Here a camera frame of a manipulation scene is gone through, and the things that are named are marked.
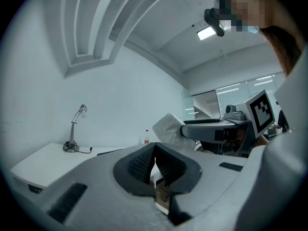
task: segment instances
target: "table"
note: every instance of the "table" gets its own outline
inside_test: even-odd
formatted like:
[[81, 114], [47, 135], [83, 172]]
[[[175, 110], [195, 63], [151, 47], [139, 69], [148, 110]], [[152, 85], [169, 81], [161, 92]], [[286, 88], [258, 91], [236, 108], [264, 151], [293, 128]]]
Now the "table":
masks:
[[[97, 154], [124, 148], [127, 147], [93, 148], [90, 154], [68, 153], [63, 151], [62, 144], [50, 143], [15, 165], [11, 169], [11, 173], [13, 177], [26, 184], [44, 189], [82, 162], [97, 156]], [[90, 147], [80, 147], [79, 150], [89, 152]], [[159, 169], [155, 164], [151, 177], [155, 177], [158, 173]]]

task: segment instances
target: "white wall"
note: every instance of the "white wall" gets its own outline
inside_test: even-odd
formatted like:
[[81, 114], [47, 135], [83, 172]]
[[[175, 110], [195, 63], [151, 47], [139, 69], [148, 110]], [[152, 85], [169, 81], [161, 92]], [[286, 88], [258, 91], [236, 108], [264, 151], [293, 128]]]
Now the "white wall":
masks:
[[151, 128], [160, 118], [169, 112], [182, 118], [182, 92], [182, 85], [163, 70], [123, 47], [113, 65], [65, 80], [62, 99], [66, 98], [66, 119], [59, 127], [65, 127], [68, 135], [70, 120], [84, 103], [88, 116], [79, 118], [75, 129], [79, 145], [135, 145], [146, 129], [150, 130], [150, 141], [157, 141]]
[[8, 169], [52, 142], [63, 74], [50, 49], [43, 0], [17, 13], [0, 49], [1, 160]]
[[17, 14], [0, 50], [0, 142], [8, 170], [50, 142], [69, 138], [81, 104], [80, 146], [135, 145], [166, 113], [182, 117], [183, 87], [163, 70], [123, 47], [115, 64], [64, 79], [45, 27], [43, 0]]
[[192, 95], [249, 79], [281, 72], [277, 56], [268, 43], [236, 51], [184, 73], [184, 86]]

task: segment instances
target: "ceiling light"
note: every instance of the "ceiling light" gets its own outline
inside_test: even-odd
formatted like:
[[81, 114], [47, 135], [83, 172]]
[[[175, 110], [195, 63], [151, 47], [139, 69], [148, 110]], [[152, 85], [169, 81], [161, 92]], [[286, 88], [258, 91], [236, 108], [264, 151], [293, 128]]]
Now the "ceiling light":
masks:
[[233, 87], [233, 86], [237, 86], [237, 85], [240, 85], [241, 83], [238, 83], [238, 84], [234, 84], [234, 85], [231, 85], [231, 86], [227, 86], [227, 87], [222, 87], [222, 88], [218, 88], [217, 90], [221, 90], [221, 89], [224, 89], [224, 88], [228, 88], [228, 87]]
[[264, 85], [266, 83], [271, 83], [273, 80], [268, 80], [268, 81], [264, 81], [264, 82], [261, 82], [261, 83], [257, 83], [257, 84], [254, 84], [254, 86], [259, 86], [259, 85]]
[[209, 36], [212, 36], [214, 34], [216, 34], [216, 32], [213, 30], [213, 28], [211, 28], [210, 26], [206, 29], [201, 30], [200, 32], [197, 32], [200, 40], [204, 40], [206, 38], [208, 38]]
[[218, 92], [217, 95], [219, 94], [223, 94], [223, 93], [227, 93], [227, 92], [230, 92], [230, 91], [235, 91], [235, 90], [238, 90], [239, 88], [235, 88], [235, 89], [231, 89], [231, 90], [226, 90], [226, 91], [221, 91], [221, 92]]
[[270, 76], [263, 77], [263, 78], [259, 78], [259, 79], [257, 79], [257, 80], [267, 79], [267, 78], [271, 78], [271, 75], [270, 75]]
[[225, 25], [225, 28], [224, 28], [224, 29], [225, 29], [225, 31], [226, 31], [226, 30], [228, 30], [228, 29], [230, 29], [230, 28], [231, 28], [231, 26]]

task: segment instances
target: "black vent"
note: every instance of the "black vent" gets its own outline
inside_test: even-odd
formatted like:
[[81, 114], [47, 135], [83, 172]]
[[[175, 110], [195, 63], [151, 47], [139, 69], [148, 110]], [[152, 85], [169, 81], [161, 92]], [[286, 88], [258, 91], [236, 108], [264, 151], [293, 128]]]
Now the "black vent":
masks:
[[63, 223], [86, 189], [87, 186], [83, 184], [75, 183], [72, 185], [52, 206], [48, 215]]

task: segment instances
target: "lamp head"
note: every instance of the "lamp head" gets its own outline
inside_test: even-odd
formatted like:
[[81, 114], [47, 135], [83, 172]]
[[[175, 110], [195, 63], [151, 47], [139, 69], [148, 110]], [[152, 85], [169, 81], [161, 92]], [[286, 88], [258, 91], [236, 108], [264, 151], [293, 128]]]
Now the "lamp head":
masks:
[[87, 116], [87, 111], [88, 111], [87, 107], [84, 104], [81, 105], [79, 112], [82, 118], [85, 118]]

